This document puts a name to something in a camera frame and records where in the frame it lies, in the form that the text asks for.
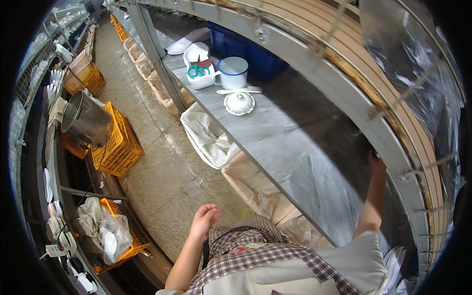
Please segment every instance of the metal pot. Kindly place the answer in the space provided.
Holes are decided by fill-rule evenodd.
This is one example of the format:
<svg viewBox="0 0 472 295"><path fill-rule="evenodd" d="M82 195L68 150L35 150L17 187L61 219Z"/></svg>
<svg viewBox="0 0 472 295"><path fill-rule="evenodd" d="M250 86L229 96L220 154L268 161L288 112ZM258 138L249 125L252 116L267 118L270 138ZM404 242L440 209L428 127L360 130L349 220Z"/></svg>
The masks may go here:
<svg viewBox="0 0 472 295"><path fill-rule="evenodd" d="M61 130L86 143L102 147L113 131L113 117L88 94L79 90L64 107Z"/></svg>

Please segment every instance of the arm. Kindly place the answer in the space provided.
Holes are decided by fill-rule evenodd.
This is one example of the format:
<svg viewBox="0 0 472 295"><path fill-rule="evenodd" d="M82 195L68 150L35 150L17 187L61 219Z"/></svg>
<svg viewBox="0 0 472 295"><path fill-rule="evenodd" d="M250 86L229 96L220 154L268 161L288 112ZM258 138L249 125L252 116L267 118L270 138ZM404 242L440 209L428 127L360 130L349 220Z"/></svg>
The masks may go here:
<svg viewBox="0 0 472 295"><path fill-rule="evenodd" d="M369 163L372 172L371 182L353 239L368 230L378 232L382 224L383 194L387 179L387 168L381 159L377 159L373 151L370 152Z"/></svg>
<svg viewBox="0 0 472 295"><path fill-rule="evenodd" d="M221 209L214 204L205 204L195 213L190 234L184 243L174 267L166 281L166 289L187 291L198 271L203 243L208 239L208 231L221 217Z"/></svg>

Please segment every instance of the white brush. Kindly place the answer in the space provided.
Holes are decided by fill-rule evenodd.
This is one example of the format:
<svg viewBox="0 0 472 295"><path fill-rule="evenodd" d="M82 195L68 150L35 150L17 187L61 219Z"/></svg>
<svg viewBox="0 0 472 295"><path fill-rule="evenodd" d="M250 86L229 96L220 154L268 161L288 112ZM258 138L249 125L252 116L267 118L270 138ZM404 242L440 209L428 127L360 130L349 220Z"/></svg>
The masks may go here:
<svg viewBox="0 0 472 295"><path fill-rule="evenodd" d="M216 93L218 94L228 94L234 92L247 92L247 93L262 93L262 88L257 86L249 86L247 88L241 89L232 89L232 90L217 90Z"/></svg>

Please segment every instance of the concrete floor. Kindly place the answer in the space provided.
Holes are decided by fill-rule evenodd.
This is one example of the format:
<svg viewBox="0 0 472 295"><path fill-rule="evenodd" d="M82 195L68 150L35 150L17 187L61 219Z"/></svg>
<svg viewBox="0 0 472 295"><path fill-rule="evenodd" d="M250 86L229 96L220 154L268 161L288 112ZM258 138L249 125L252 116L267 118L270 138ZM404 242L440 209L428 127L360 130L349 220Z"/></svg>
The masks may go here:
<svg viewBox="0 0 472 295"><path fill-rule="evenodd" d="M222 208L220 222L233 223L246 204L220 170L205 164L190 144L180 115L154 97L108 16L95 39L95 63L106 84L96 97L111 103L130 120L144 156L120 183L141 222L175 261L188 235L195 211L205 203Z"/></svg>

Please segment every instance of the blue plastic bin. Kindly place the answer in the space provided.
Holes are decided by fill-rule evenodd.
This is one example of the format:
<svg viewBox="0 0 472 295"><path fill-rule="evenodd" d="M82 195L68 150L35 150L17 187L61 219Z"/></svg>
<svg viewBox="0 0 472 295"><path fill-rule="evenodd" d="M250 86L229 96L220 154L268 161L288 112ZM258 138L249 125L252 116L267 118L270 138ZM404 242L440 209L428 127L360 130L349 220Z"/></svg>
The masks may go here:
<svg viewBox="0 0 472 295"><path fill-rule="evenodd" d="M251 40L212 22L210 29L212 52L222 59L238 56L247 60L248 72L263 83L272 81L288 64L272 52Z"/></svg>

